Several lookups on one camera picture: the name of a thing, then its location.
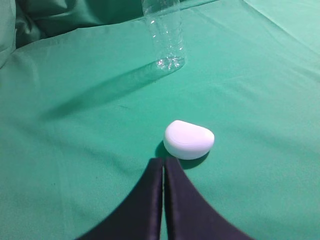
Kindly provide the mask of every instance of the green tablecloth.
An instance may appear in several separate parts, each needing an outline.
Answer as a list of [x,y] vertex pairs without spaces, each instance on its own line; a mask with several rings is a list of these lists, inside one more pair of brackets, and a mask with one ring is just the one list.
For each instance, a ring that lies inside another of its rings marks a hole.
[[143,20],[17,49],[0,69],[0,238],[89,230],[179,119],[215,133],[183,166],[228,221],[258,240],[319,239],[319,12],[317,0],[186,8],[187,64],[160,79]]

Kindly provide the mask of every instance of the bottle bottom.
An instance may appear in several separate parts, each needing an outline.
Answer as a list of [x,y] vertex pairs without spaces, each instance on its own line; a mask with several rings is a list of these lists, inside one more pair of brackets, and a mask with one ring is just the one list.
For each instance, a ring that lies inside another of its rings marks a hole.
[[156,61],[157,67],[163,71],[175,72],[185,65],[185,59],[180,56],[167,56]]

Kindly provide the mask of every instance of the green fabric backdrop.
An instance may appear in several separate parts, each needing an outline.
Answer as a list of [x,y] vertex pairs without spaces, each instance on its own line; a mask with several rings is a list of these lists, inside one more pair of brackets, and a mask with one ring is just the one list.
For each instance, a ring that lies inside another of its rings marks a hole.
[[[113,211],[166,126],[211,129],[182,162],[207,201],[257,240],[320,236],[320,2],[194,1],[187,64],[159,76],[143,20],[17,49],[0,69],[0,238],[70,240]],[[161,239],[167,239],[163,224]]]

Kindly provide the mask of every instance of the white soap bar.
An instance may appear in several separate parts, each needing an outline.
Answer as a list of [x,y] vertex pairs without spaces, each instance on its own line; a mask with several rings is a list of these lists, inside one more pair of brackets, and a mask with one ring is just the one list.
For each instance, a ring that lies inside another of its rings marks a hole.
[[207,128],[176,120],[165,130],[165,149],[182,160],[198,159],[209,152],[215,141],[214,134]]

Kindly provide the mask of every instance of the clear plastic bottle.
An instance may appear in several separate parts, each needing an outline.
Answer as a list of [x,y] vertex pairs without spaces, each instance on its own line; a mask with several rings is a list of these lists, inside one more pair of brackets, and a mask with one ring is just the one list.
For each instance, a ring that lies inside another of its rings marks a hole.
[[185,64],[185,50],[180,0],[142,0],[142,9],[158,67],[165,71],[181,68]]

